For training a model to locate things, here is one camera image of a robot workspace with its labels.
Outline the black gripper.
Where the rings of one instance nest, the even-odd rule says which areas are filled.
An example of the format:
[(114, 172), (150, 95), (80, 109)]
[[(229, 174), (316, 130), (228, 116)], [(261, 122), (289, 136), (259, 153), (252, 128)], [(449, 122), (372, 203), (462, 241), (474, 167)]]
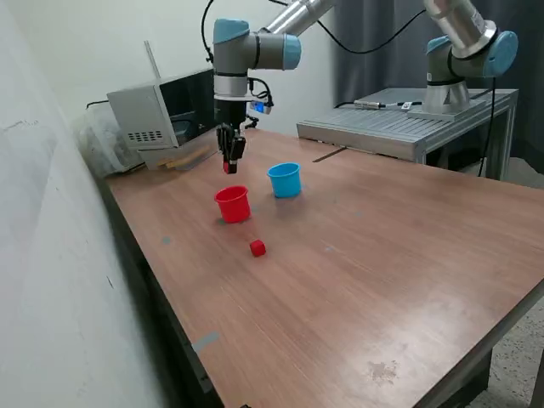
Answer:
[(225, 173), (231, 173), (230, 150), (231, 163), (236, 164), (242, 158), (246, 146), (246, 139), (243, 136), (236, 135), (233, 138), (232, 128), (238, 128), (247, 119), (247, 102), (215, 99), (214, 118), (217, 124), (227, 124), (219, 125), (216, 133), (218, 148), (223, 155), (223, 170)]

